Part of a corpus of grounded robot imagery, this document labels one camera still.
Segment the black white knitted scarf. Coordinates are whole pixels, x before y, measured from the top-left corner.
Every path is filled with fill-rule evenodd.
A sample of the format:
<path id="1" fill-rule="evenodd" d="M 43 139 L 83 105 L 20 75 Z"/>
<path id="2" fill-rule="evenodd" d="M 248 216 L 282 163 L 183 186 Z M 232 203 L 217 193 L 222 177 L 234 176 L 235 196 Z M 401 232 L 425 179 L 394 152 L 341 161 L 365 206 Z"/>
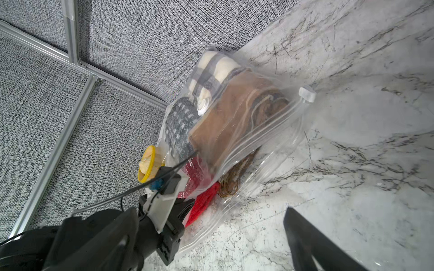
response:
<path id="1" fill-rule="evenodd" d="M 197 107 L 188 97 L 179 98 L 169 112 L 165 123 L 166 143 L 176 160 L 182 161 L 194 152 L 188 133 L 199 118 Z"/>

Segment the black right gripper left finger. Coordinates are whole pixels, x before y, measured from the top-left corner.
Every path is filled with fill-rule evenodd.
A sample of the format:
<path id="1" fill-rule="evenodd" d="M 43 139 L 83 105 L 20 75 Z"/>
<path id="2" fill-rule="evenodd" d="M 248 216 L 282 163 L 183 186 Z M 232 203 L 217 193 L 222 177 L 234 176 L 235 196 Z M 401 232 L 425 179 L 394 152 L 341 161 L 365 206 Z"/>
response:
<path id="1" fill-rule="evenodd" d="M 44 263 L 44 271 L 134 271 L 139 230 L 135 208 L 99 211 L 87 219 L 63 221 Z"/>

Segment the cream grey plaid scarf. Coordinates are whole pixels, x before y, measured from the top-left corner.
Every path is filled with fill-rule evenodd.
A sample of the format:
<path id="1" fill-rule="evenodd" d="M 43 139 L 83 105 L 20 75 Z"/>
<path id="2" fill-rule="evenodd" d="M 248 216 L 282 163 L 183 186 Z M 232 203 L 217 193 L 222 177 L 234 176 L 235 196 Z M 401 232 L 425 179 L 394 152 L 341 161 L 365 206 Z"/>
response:
<path id="1" fill-rule="evenodd" d="M 204 52 L 186 82 L 193 104 L 197 107 L 200 99 L 210 98 L 211 106 L 221 96 L 228 82 L 245 70 L 246 67 L 228 53 L 214 50 Z"/>

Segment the white bag zipper slider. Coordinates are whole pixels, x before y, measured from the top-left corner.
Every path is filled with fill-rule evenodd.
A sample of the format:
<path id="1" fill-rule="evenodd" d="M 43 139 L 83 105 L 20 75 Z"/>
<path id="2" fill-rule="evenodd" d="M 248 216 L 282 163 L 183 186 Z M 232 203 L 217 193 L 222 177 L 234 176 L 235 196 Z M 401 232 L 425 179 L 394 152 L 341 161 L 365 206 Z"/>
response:
<path id="1" fill-rule="evenodd" d="M 314 103 L 316 99 L 316 91 L 307 85 L 299 88 L 298 95 L 308 103 Z"/>

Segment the white vacuum bag valve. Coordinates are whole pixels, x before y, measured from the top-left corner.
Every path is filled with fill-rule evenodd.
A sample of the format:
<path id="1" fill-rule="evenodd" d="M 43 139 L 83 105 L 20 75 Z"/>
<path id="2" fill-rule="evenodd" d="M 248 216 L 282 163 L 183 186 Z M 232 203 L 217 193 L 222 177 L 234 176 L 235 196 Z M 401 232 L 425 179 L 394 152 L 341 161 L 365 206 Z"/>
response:
<path id="1" fill-rule="evenodd" d="M 210 98 L 200 99 L 197 103 L 197 113 L 199 116 L 203 116 L 210 106 Z"/>

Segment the brown fringed scarf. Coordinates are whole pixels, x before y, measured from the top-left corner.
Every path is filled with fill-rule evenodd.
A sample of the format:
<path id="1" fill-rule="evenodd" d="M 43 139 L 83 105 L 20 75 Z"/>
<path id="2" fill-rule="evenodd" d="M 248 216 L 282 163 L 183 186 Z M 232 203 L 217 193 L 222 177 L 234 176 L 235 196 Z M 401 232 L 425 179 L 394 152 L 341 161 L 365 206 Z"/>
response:
<path id="1" fill-rule="evenodd" d="M 250 69 L 233 77 L 189 131 L 222 197 L 236 194 L 270 139 L 276 120 L 293 105 L 291 89 Z"/>

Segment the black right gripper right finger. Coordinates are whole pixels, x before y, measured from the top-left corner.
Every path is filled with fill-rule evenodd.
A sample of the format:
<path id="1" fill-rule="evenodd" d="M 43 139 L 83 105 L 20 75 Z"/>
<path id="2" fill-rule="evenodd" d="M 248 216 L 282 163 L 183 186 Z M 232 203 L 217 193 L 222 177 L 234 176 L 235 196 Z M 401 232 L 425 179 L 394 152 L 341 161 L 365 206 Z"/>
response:
<path id="1" fill-rule="evenodd" d="M 283 221 L 293 266 L 296 271 L 365 271 L 329 238 L 293 208 L 287 208 Z"/>

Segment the red knitted scarf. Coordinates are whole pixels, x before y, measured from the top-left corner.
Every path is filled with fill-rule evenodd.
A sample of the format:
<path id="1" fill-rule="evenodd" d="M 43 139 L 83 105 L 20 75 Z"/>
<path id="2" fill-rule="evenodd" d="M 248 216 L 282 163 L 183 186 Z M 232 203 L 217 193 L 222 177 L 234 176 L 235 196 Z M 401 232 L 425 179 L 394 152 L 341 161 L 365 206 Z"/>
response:
<path id="1" fill-rule="evenodd" d="M 182 169 L 188 177 L 188 182 L 183 191 L 178 194 L 179 199 L 194 199 L 194 205 L 188 213 L 188 219 L 184 220 L 185 227 L 193 224 L 208 208 L 216 196 L 220 183 L 214 180 L 214 175 L 209 172 L 207 164 L 199 155 L 189 159 Z"/>

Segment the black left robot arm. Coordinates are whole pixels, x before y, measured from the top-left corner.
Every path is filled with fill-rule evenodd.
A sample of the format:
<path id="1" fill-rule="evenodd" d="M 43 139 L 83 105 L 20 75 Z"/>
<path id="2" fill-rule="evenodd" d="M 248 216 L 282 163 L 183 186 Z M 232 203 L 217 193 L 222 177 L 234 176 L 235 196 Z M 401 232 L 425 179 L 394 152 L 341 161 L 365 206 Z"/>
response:
<path id="1" fill-rule="evenodd" d="M 142 196 L 138 209 L 107 209 L 82 219 L 79 213 L 105 202 L 88 206 L 71 213 L 60 226 L 22 232 L 1 243 L 1 270 L 139 271 L 153 252 L 169 265 L 194 202 L 175 199 L 161 230 L 151 214 L 143 211 L 145 203 L 156 203 L 156 199 Z"/>

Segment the clear plastic vacuum bag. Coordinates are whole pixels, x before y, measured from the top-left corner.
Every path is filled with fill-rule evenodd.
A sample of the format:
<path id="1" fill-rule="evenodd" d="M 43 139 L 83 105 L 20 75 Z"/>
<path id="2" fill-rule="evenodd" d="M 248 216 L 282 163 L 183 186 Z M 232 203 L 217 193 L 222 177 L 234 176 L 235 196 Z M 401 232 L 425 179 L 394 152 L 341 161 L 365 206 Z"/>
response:
<path id="1" fill-rule="evenodd" d="M 168 105 L 156 159 L 180 170 L 182 235 L 198 246 L 301 142 L 316 92 L 257 71 L 231 53 L 205 50 Z"/>

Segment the yellow-rimmed bamboo steamer basket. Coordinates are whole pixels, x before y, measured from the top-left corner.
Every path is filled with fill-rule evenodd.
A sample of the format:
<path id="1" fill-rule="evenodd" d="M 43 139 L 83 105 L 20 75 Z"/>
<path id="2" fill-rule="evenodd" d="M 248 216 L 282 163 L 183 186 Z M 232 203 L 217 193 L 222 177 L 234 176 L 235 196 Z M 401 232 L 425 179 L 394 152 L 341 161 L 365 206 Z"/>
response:
<path id="1" fill-rule="evenodd" d="M 145 150 L 140 162 L 137 179 L 140 183 L 146 183 L 154 178 L 160 167 L 165 166 L 165 154 L 160 147 L 149 146 Z"/>

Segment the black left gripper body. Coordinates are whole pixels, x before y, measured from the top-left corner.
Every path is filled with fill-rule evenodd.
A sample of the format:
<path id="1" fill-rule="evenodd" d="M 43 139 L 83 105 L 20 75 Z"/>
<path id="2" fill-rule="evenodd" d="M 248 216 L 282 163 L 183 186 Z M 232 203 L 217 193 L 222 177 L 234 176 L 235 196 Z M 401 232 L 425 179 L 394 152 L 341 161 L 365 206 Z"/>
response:
<path id="1" fill-rule="evenodd" d="M 138 253 L 144 259 L 157 252 L 165 265 L 173 262 L 185 232 L 183 224 L 195 203 L 194 199 L 177 199 L 170 212 L 163 231 L 158 233 L 150 218 L 144 215 L 143 206 L 148 201 L 145 194 L 139 201 Z"/>

